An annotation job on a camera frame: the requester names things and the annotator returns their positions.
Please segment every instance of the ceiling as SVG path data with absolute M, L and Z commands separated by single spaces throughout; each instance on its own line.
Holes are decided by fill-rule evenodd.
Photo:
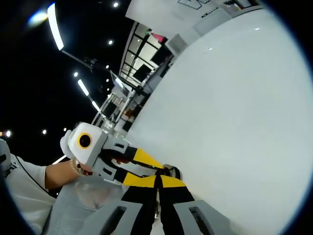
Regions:
M 130 0 L 56 1 L 57 21 L 65 50 L 83 59 L 96 58 L 118 73 L 133 21 L 125 17 Z M 8 1 L 2 15 L 0 131 L 12 130 L 11 152 L 37 164 L 62 155 L 63 128 L 91 122 L 96 110 L 77 85 L 75 71 L 99 105 L 113 83 L 57 50 L 48 21 L 29 27 L 29 17 L 46 10 L 49 1 Z

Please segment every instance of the yellow panel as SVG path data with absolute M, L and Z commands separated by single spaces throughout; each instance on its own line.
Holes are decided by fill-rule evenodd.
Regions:
M 183 181 L 180 181 L 179 179 L 161 175 L 163 188 L 176 188 L 176 187 L 186 187 L 186 185 L 183 183 Z
M 127 172 L 123 184 L 131 186 L 134 182 L 136 182 L 140 179 L 141 179 L 140 177 Z
M 163 169 L 163 166 L 161 165 L 161 163 L 159 163 L 158 161 L 154 160 L 152 157 L 150 157 L 149 154 L 147 154 L 145 151 L 143 151 L 142 149 L 137 149 L 135 156 L 134 156 L 134 161 L 140 162 L 140 163 L 144 163 L 144 164 L 148 164 L 148 165 L 152 165 L 155 166 L 157 168 Z
M 140 180 L 135 181 L 131 186 L 143 187 L 143 188 L 153 188 L 155 186 L 156 176 L 148 176 L 145 178 L 140 178 Z

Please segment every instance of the white shirt sleeve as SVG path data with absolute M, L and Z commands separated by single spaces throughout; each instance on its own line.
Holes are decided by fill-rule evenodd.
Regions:
M 45 168 L 46 166 L 34 165 L 32 163 L 25 162 L 22 158 L 16 157 L 20 160 L 25 170 L 34 178 L 34 180 L 43 188 L 45 188 Z

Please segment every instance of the wrist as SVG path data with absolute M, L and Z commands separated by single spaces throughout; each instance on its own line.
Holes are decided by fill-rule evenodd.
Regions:
M 76 159 L 73 158 L 70 160 L 71 166 L 73 171 L 76 172 L 76 174 L 82 176 L 82 175 L 92 175 L 92 172 L 86 171 L 82 168 L 80 162 Z

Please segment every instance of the white surface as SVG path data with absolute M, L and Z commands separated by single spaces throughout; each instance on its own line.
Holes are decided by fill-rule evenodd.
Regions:
M 239 234 L 278 234 L 313 169 L 313 90 L 297 45 L 266 10 L 196 41 L 173 64 L 127 140 L 176 165 Z
M 178 3 L 178 0 L 132 0 L 126 17 L 144 24 L 156 34 L 172 38 L 193 26 L 202 19 L 201 16 L 216 7 L 212 1 L 204 4 L 192 0 L 190 5 L 202 7 L 196 10 Z

